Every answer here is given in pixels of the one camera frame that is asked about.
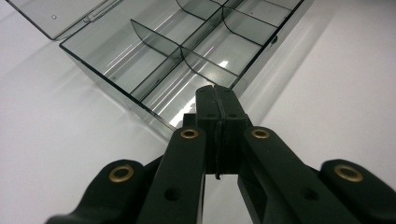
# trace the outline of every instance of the plastic divider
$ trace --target plastic divider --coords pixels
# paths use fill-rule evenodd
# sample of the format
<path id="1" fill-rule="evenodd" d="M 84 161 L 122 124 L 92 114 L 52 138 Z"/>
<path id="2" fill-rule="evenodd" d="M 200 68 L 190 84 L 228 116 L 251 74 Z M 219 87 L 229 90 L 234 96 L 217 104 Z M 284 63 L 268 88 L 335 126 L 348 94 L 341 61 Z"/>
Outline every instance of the plastic divider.
<path id="1" fill-rule="evenodd" d="M 221 5 L 211 0 L 176 0 L 177 4 L 186 12 L 204 21 L 218 10 Z"/>

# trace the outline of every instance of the black linkage arm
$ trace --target black linkage arm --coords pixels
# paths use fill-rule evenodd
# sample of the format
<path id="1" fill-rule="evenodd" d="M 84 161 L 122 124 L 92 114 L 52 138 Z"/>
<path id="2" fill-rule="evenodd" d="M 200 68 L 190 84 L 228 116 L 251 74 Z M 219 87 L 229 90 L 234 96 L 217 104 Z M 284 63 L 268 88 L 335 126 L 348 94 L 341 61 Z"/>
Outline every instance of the black linkage arm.
<path id="1" fill-rule="evenodd" d="M 233 91 L 196 92 L 163 157 L 115 161 L 71 214 L 47 224 L 201 223 L 205 175 L 235 174 L 253 223 L 396 224 L 396 193 L 350 161 L 304 165 L 275 132 L 252 126 Z"/>

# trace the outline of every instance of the white surface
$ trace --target white surface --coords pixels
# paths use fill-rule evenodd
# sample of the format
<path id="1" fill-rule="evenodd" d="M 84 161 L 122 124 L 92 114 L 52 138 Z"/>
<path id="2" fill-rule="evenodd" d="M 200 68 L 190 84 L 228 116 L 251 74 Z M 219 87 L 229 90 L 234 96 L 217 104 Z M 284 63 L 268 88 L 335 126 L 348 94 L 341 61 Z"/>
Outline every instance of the white surface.
<path id="1" fill-rule="evenodd" d="M 316 0 L 241 103 L 314 168 L 351 160 L 396 189 L 395 27 L 395 1 Z M 1 223 L 68 213 L 106 164 L 166 148 L 5 1 L 0 69 Z M 235 178 L 213 179 L 205 223 L 251 223 Z"/>

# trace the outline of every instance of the transparent compartment tray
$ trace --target transparent compartment tray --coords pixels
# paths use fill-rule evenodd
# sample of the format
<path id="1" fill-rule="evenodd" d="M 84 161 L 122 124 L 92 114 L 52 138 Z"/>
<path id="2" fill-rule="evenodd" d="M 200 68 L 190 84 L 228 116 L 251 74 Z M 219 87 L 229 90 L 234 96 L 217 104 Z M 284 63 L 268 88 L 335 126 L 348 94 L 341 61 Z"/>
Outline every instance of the transparent compartment tray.
<path id="1" fill-rule="evenodd" d="M 184 113 L 194 112 L 198 88 L 220 85 L 242 94 L 310 3 L 125 0 L 61 48 L 169 136 Z"/>

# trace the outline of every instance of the screw hole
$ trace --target screw hole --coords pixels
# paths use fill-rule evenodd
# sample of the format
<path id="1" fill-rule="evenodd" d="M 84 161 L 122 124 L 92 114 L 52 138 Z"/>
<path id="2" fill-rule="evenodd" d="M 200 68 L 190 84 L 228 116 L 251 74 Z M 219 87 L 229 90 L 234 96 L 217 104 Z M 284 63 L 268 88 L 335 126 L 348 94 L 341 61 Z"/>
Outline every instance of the screw hole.
<path id="1" fill-rule="evenodd" d="M 108 178 L 114 183 L 124 182 L 134 175 L 134 169 L 130 165 L 122 165 L 114 168 Z"/>
<path id="2" fill-rule="evenodd" d="M 351 182 L 361 182 L 363 180 L 363 175 L 361 174 L 361 172 L 357 171 L 355 168 L 348 165 L 344 165 L 344 164 L 336 165 L 334 167 L 334 171 L 340 177 Z"/>
<path id="3" fill-rule="evenodd" d="M 171 202 L 177 201 L 181 197 L 181 189 L 169 188 L 165 191 L 165 199 Z"/>
<path id="4" fill-rule="evenodd" d="M 196 138 L 198 136 L 198 132 L 194 129 L 183 130 L 180 134 L 183 138 Z"/>
<path id="5" fill-rule="evenodd" d="M 270 136 L 270 134 L 263 129 L 255 129 L 251 132 L 251 134 L 256 138 L 261 138 L 261 139 L 268 138 Z"/>
<path id="6" fill-rule="evenodd" d="M 310 188 L 304 188 L 301 190 L 301 194 L 303 197 L 308 200 L 308 201 L 317 201 L 319 199 L 319 196 L 316 191 L 310 189 Z"/>

